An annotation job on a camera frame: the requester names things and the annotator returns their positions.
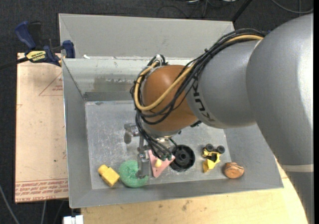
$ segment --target table surface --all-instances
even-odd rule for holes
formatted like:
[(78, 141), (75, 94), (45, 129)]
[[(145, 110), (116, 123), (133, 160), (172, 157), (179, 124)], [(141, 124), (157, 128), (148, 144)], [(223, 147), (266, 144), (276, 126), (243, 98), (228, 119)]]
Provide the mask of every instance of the table surface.
[(306, 224), (299, 197), (282, 168), (284, 188), (82, 208), (85, 224)]

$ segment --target yellow toy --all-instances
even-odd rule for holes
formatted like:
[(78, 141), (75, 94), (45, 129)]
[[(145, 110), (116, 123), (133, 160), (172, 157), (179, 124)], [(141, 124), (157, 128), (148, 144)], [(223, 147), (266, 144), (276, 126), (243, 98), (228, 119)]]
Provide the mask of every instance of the yellow toy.
[(101, 175), (103, 181), (105, 181), (106, 184), (110, 187), (116, 184), (116, 182), (120, 178), (117, 172), (115, 172), (111, 167), (107, 167), (106, 165), (100, 166), (98, 172)]

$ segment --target black roller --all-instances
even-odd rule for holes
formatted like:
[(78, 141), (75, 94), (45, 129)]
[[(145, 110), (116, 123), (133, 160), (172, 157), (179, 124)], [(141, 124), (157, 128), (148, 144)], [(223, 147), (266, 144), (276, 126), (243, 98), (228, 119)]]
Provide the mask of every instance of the black roller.
[(195, 154), (186, 145), (178, 145), (172, 151), (175, 160), (170, 164), (171, 168), (177, 172), (184, 172), (195, 163)]

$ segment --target yellow and black toy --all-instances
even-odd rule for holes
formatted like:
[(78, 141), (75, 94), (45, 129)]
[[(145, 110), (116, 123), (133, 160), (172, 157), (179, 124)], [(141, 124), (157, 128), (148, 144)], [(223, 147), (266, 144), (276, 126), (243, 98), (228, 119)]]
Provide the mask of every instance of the yellow and black toy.
[(212, 144), (207, 144), (202, 151), (202, 156), (206, 158), (203, 162), (203, 171), (204, 173), (213, 169), (217, 163), (220, 162), (220, 155), (225, 152), (225, 148), (223, 146), (218, 146), (216, 149)]

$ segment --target black wheel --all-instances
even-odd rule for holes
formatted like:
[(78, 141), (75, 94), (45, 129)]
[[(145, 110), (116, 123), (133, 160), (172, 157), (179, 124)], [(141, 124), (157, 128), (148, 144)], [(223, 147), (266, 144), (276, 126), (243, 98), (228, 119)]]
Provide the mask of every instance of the black wheel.
[(171, 168), (177, 172), (184, 172), (195, 163), (195, 154), (191, 148), (186, 145), (178, 145), (172, 151), (175, 160), (170, 164)]
[(224, 146), (218, 146), (217, 147), (217, 152), (219, 152), (220, 154), (223, 154), (224, 152), (225, 152), (225, 148), (224, 148)]
[(209, 151), (209, 152), (210, 152), (210, 151), (214, 151), (214, 146), (213, 146), (212, 144), (210, 144), (210, 143), (207, 144), (207, 145), (205, 146), (205, 148), (206, 148), (206, 150)]

